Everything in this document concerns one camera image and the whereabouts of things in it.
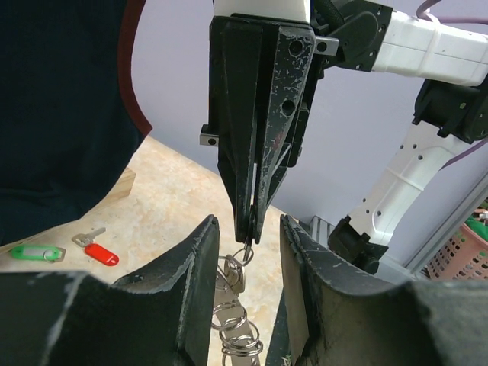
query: key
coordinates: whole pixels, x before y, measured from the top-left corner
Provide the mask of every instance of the key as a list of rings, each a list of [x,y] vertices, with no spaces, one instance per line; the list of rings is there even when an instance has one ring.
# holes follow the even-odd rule
[[[71,240],[77,245],[85,248],[88,244],[92,244],[95,237],[103,234],[106,231],[104,227],[96,229],[88,234],[77,234],[71,238]]]
[[[244,267],[231,255],[226,256],[223,273],[234,293],[241,294],[246,290],[246,273]]]
[[[109,267],[113,267],[119,262],[117,255],[94,242],[85,247],[85,254]]]

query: screw hole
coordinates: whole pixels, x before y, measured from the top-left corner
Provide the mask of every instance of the screw hole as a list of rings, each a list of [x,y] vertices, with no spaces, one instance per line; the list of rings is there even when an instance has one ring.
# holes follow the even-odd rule
[[[284,101],[281,105],[281,110],[289,117],[295,112],[295,104],[292,101]]]
[[[326,50],[327,50],[327,43],[320,42],[319,44],[317,44],[317,51],[325,52]]]
[[[299,40],[294,40],[290,44],[290,53],[294,56],[300,55],[303,51],[303,44]]]

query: wooden surface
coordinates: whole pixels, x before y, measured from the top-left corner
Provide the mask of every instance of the wooden surface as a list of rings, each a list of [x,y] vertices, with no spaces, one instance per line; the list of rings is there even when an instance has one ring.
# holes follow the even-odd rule
[[[0,271],[80,269],[111,283],[181,242],[208,214],[215,215],[220,223],[221,255],[241,249],[242,245],[234,241],[232,207],[220,177],[151,138],[146,139],[129,167],[136,174],[129,197],[29,240],[30,244],[65,248],[63,262],[18,261],[3,253]],[[273,207],[268,210],[261,244],[255,246],[255,257],[246,267],[246,292],[239,297],[261,332],[265,344],[262,364],[282,289],[280,215]],[[107,231],[97,242],[120,257],[115,267],[96,262],[71,242],[75,234],[100,227]],[[220,342],[213,331],[208,364],[217,366],[220,362]]]

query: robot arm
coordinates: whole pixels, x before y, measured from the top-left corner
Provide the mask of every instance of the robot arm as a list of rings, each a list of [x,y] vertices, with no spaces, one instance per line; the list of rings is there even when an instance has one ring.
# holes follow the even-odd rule
[[[415,120],[363,204],[329,246],[373,273],[435,173],[488,136],[488,38],[362,0],[215,0],[210,108],[201,143],[218,146],[236,241],[259,243],[265,211],[297,163],[317,82],[333,66],[425,79]]]

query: plastic basket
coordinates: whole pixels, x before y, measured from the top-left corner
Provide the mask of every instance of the plastic basket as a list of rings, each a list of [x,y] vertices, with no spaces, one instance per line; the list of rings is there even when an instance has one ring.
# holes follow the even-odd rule
[[[432,280],[488,279],[488,242],[465,223],[427,265]]]

